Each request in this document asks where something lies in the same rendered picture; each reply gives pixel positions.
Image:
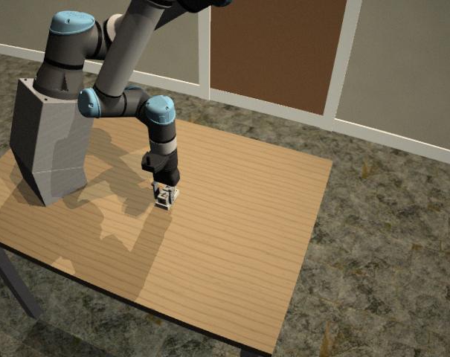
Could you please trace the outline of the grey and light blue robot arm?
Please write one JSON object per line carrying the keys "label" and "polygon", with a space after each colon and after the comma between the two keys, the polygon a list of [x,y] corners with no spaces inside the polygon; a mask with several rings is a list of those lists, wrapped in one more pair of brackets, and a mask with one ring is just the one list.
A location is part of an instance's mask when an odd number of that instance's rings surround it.
{"label": "grey and light blue robot arm", "polygon": [[[60,100],[78,99],[80,114],[86,118],[137,118],[147,126],[151,141],[171,142],[176,137],[173,101],[126,84],[154,29],[183,13],[198,13],[211,5],[225,7],[232,1],[131,0],[125,14],[104,22],[87,13],[58,12],[49,27],[33,88]],[[85,60],[104,60],[93,88],[88,89],[83,85]]]}

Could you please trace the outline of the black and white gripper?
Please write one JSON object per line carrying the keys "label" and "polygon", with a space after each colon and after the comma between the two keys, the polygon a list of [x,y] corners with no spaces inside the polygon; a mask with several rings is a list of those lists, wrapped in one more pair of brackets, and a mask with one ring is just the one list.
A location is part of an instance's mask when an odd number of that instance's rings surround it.
{"label": "black and white gripper", "polygon": [[[149,138],[150,140],[150,138]],[[155,144],[150,140],[150,152],[142,158],[142,170],[146,170],[153,174],[153,192],[154,198],[157,199],[159,192],[158,182],[170,186],[169,203],[175,200],[174,188],[180,180],[180,172],[178,169],[178,153],[176,137],[168,144]]]}

